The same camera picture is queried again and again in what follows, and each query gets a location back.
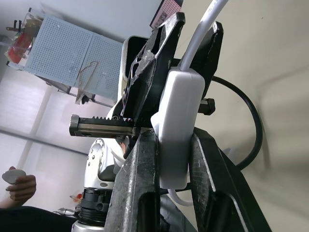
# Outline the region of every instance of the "red object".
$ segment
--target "red object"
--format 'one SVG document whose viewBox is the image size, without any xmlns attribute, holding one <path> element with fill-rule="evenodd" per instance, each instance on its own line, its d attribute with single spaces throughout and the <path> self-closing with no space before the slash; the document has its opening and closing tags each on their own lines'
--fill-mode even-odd
<svg viewBox="0 0 309 232">
<path fill-rule="evenodd" d="M 25 49 L 28 49 L 30 44 L 32 42 L 32 37 L 29 36 L 26 33 L 21 33 L 18 38 L 15 40 L 13 46 L 23 47 Z M 27 50 L 11 47 L 8 50 L 8 57 L 11 62 L 18 64 L 21 60 L 21 58 L 24 56 L 24 53 Z"/>
</svg>

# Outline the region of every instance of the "white cable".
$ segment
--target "white cable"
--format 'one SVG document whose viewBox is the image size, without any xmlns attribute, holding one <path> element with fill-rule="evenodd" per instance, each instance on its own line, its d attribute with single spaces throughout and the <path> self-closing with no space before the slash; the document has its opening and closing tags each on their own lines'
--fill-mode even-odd
<svg viewBox="0 0 309 232">
<path fill-rule="evenodd" d="M 213 0 L 209 5 L 191 38 L 186 52 L 184 53 L 182 62 L 180 64 L 181 71 L 187 71 L 190 68 L 191 62 L 195 53 L 197 52 L 199 45 L 227 2 L 228 0 Z"/>
<path fill-rule="evenodd" d="M 174 202 L 177 204 L 183 205 L 183 206 L 192 206 L 193 202 L 192 201 L 185 201 L 180 199 L 180 197 L 177 195 L 176 191 L 173 189 L 168 189 L 170 197 L 173 199 Z"/>
</svg>

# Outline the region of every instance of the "human hand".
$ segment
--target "human hand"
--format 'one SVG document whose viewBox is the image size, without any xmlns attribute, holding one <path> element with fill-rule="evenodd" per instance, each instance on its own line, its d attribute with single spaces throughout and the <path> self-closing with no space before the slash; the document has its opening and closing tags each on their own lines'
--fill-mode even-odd
<svg viewBox="0 0 309 232">
<path fill-rule="evenodd" d="M 10 198 L 15 202 L 26 202 L 36 191 L 35 176 L 27 175 L 16 179 L 16 183 L 6 188 L 10 192 Z"/>
</svg>

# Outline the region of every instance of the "white object in hand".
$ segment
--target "white object in hand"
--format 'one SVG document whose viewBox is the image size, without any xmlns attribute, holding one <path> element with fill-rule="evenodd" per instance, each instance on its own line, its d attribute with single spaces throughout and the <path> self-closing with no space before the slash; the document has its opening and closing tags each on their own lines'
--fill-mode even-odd
<svg viewBox="0 0 309 232">
<path fill-rule="evenodd" d="M 20 169 L 13 169 L 13 170 L 8 170 L 8 171 L 6 171 L 5 173 L 3 173 L 3 174 L 2 174 L 2 179 L 3 179 L 5 182 L 7 182 L 7 183 L 13 185 L 13 184 L 15 184 L 16 179 L 17 179 L 18 177 L 21 177 L 21 176 L 22 176 L 22 177 L 26 176 L 25 171 L 20 170 Z"/>
</svg>

